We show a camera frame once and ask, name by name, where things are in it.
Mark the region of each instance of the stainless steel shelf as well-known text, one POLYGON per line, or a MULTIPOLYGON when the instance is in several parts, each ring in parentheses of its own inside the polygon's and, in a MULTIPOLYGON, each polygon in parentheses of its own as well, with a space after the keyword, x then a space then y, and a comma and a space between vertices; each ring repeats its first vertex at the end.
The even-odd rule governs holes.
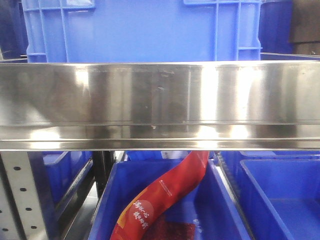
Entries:
POLYGON ((318 149, 320 62, 1 64, 0 150, 318 149))

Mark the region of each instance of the red packaging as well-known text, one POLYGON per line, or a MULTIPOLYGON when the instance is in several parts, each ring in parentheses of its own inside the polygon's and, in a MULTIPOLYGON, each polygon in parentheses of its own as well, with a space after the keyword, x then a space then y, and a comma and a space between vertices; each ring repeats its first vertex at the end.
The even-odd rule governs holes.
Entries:
POLYGON ((192 151, 178 166, 142 190, 122 211, 110 239, 141 240, 164 211, 201 182, 206 173, 208 156, 208 151, 192 151))

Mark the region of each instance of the metal post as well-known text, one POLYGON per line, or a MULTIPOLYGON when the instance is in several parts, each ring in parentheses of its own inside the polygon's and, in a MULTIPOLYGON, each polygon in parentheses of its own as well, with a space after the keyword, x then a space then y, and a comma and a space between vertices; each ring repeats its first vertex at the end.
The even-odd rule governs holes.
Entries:
POLYGON ((58 240, 59 230, 41 152, 1 152, 28 240, 58 240))
POLYGON ((26 239, 5 167, 0 158, 0 240, 26 239))
POLYGON ((112 166, 115 163, 114 151, 94 151, 92 159, 96 190, 100 198, 105 190, 112 166))

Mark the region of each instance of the blue plastic crate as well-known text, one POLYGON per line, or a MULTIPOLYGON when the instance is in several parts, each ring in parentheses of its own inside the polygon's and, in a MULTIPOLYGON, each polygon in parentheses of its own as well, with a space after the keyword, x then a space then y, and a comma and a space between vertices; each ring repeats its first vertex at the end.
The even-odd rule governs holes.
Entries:
MULTIPOLYGON (((127 204, 178 163, 179 161, 161 160, 157 164, 148 161, 115 164, 88 239, 109 239, 118 217, 127 204)), ((211 160, 200 185, 169 208, 165 217, 171 222, 195 224, 195 240, 250 239, 211 160)))
POLYGON ((234 187, 241 181, 238 176, 240 161, 245 159, 320 159, 320 151, 221 151, 225 170, 229 178, 234 180, 234 187))
POLYGON ((68 151, 62 154, 46 154, 43 155, 43 161, 49 176, 53 202, 58 203, 73 180, 71 154, 68 151))
POLYGON ((243 160, 240 204, 257 240, 318 240, 319 160, 243 160))
POLYGON ((27 31, 21 3, 0 1, 0 49, 4 59, 19 59, 26 54, 27 31))
POLYGON ((293 45, 289 42, 292 9, 292 0, 263 1, 259 24, 263 53, 293 53, 293 45))
POLYGON ((22 0, 33 62, 259 60, 261 0, 22 0))
POLYGON ((44 151, 43 161, 49 176, 54 203, 58 203, 79 171, 91 157, 90 151, 44 151))
MULTIPOLYGON (((159 151, 159 150, 140 150, 140 151, 125 151, 128 156, 128 161, 158 161, 163 159, 183 159, 190 151, 159 151)), ((210 151, 209 159, 214 157, 214 152, 210 151)))

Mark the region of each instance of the metal rack frame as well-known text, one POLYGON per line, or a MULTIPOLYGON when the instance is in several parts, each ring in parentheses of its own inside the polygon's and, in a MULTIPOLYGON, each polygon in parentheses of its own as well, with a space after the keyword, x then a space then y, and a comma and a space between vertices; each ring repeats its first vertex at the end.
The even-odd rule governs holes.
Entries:
MULTIPOLYGON (((0 187, 10 189, 0 191, 11 225, 27 239, 60 236, 40 154, 26 151, 319 149, 319 76, 318 61, 1 64, 0 187)), ((95 175, 101 193, 113 160, 93 161, 77 179, 88 189, 95 175)))

